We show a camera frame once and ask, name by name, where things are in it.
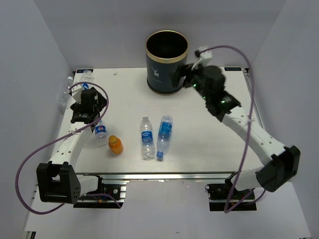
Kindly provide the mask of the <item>blue cap blue label bottle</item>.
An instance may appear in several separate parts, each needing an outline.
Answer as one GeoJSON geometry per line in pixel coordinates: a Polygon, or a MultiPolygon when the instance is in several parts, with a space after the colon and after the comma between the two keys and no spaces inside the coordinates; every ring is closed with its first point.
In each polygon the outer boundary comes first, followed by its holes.
{"type": "Polygon", "coordinates": [[[164,155],[169,149],[170,138],[172,132],[173,119],[171,116],[163,116],[159,125],[158,139],[157,139],[157,154],[158,159],[163,159],[164,155]]]}

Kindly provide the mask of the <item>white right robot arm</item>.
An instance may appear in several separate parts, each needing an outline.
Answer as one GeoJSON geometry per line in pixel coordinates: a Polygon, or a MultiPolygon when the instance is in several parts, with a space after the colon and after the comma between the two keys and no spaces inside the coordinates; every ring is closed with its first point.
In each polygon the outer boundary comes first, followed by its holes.
{"type": "Polygon", "coordinates": [[[211,115],[232,129],[258,156],[262,167],[226,179],[225,192],[232,199],[243,190],[263,188],[275,192],[297,174],[301,152],[287,147],[270,136],[258,123],[249,119],[241,103],[225,90],[226,78],[217,66],[179,66],[170,74],[171,84],[194,88],[205,100],[211,115]]]}

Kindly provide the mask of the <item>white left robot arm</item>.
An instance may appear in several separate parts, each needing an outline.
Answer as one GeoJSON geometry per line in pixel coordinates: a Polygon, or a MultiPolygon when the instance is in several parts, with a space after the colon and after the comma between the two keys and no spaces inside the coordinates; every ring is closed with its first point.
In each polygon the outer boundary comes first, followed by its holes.
{"type": "Polygon", "coordinates": [[[41,201],[74,205],[87,193],[95,199],[104,196],[105,186],[98,176],[78,176],[74,167],[107,103],[107,99],[92,87],[83,90],[80,102],[71,106],[71,135],[63,140],[49,161],[39,164],[36,170],[41,201]]]}

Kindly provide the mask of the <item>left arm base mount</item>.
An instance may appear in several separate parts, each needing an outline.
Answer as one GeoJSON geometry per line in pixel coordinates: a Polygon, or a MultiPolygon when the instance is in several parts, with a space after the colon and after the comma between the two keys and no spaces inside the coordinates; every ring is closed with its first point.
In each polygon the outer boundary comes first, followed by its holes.
{"type": "Polygon", "coordinates": [[[98,188],[80,197],[73,208],[120,209],[126,197],[127,181],[99,177],[98,188]]]}

